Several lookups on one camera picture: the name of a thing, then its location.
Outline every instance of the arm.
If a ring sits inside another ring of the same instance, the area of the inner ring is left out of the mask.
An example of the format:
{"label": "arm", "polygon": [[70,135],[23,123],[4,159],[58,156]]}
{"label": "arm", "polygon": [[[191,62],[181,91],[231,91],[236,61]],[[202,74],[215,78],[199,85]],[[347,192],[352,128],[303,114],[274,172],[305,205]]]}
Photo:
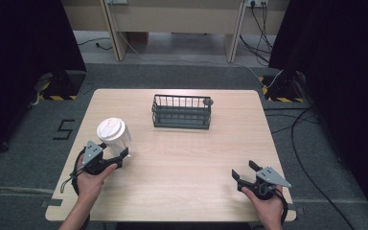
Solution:
{"label": "arm", "polygon": [[79,198],[59,229],[71,230],[82,227],[103,189],[104,180],[116,170],[116,167],[116,164],[110,165],[98,175],[82,172],[78,176]]}
{"label": "arm", "polygon": [[[282,192],[283,188],[277,186],[277,189]],[[252,191],[246,187],[241,188],[241,191],[253,202],[258,218],[266,230],[281,230],[281,216],[283,213],[283,203],[279,197],[274,195],[269,200],[258,199]]]}

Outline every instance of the black curtain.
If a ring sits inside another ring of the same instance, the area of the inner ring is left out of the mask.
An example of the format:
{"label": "black curtain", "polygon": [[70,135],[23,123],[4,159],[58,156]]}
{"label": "black curtain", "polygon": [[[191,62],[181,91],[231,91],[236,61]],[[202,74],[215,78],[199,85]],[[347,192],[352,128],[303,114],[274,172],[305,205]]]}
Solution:
{"label": "black curtain", "polygon": [[0,0],[0,144],[46,73],[86,71],[59,0]]}
{"label": "black curtain", "polygon": [[306,75],[324,128],[368,199],[368,2],[291,0],[269,67]]}

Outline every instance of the cup lid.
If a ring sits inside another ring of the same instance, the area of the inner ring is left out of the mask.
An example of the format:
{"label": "cup lid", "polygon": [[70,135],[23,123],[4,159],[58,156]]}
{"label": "cup lid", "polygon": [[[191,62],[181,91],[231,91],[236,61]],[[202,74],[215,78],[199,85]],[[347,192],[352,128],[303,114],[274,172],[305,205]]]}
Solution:
{"label": "cup lid", "polygon": [[97,128],[97,134],[103,141],[111,141],[125,132],[125,123],[119,118],[103,120]]}

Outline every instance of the wire basket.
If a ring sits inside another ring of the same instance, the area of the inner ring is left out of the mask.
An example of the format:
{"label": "wire basket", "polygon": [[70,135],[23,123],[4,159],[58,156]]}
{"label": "wire basket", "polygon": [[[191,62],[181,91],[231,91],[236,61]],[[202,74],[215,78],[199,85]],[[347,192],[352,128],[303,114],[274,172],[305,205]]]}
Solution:
{"label": "wire basket", "polygon": [[210,97],[154,95],[153,124],[155,127],[209,129],[211,123]]}

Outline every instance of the white cup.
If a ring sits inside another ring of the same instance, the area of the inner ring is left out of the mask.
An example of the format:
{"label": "white cup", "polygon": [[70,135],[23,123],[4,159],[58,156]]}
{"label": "white cup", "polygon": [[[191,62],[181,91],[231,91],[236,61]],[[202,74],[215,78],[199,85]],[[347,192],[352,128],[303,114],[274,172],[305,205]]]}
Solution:
{"label": "white cup", "polygon": [[130,133],[124,121],[119,118],[103,120],[97,128],[98,137],[104,142],[114,156],[125,150],[130,145]]}

